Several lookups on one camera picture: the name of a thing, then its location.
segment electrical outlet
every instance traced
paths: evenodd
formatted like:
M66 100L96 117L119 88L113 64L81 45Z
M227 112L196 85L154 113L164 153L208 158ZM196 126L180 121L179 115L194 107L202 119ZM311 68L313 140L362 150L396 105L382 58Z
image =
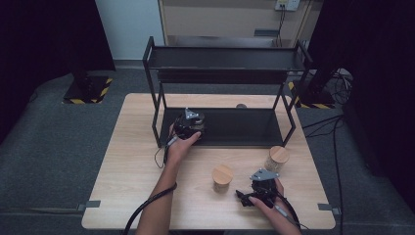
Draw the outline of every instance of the electrical outlet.
M275 3L275 11L281 11L284 5L286 11L294 12L299 8L300 0L277 0Z

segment shelf rack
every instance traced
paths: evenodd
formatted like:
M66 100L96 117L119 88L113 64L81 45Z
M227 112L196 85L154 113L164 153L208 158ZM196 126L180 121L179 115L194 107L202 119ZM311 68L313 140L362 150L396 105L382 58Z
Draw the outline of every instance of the shelf rack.
M152 128L159 147L164 146L169 126L184 112L184 107L167 105L165 83L199 84L276 84L276 99L269 109L197 108L193 112L205 114L207 133L197 145L205 146L286 146L296 125L291 109L301 90L290 104L284 95L284 85L289 72L302 72L299 88L303 84L311 57L298 41L294 48L241 48L241 47L177 47L156 46L150 37L144 56L151 95L155 106ZM157 72L159 94L156 95L151 71ZM282 98L291 129L283 139L275 115L277 103ZM159 134L156 125L161 102L164 114Z

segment wooden cylinder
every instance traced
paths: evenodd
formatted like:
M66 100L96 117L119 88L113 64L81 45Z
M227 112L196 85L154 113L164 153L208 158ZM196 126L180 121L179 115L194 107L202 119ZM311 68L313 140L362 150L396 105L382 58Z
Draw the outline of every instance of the wooden cylinder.
M229 166L221 164L214 168L211 177L214 181L214 190L223 191L223 189L228 188L229 183L232 181L233 171Z
M264 166L269 171L279 173L289 158L290 154L285 148L274 146L269 150L269 156L266 159Z

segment human hand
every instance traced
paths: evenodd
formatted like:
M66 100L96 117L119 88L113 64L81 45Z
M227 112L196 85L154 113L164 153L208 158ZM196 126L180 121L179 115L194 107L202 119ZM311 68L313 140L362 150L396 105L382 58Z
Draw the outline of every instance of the human hand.
M170 126L170 133L171 135L174 135L174 129L173 124ZM199 139L201 136L201 132L196 132L188 139L180 139L177 138L169 147L168 147L168 157L167 157L167 163L171 164L180 164L181 161L187 156L187 153L190 149L190 147Z
M275 184L278 192L284 196L284 187L278 178L275 178ZM255 197L249 197L249 199L268 218L272 227L278 232L278 234L301 234L300 230L274 207L269 208L263 201ZM290 214L287 206L280 198L276 197L274 205L280 207L283 212L290 217L290 220L293 220L293 216Z

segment yellow-black hazard tape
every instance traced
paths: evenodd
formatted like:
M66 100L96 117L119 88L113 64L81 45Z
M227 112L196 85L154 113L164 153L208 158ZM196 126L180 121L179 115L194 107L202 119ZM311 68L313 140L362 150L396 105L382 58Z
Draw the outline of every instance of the yellow-black hazard tape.
M293 96L296 94L296 87L294 86L293 82L288 83L288 87L290 88L291 93ZM336 106L332 104L304 104L301 102L300 96L296 98L295 105L297 108L310 108L310 109L335 109Z
M99 104L104 100L105 95L108 92L108 89L110 88L110 84L113 81L112 78L108 78L107 82L103 86L103 89L101 91L101 95L98 99L64 99L64 104L76 104L76 105L83 105L83 104Z

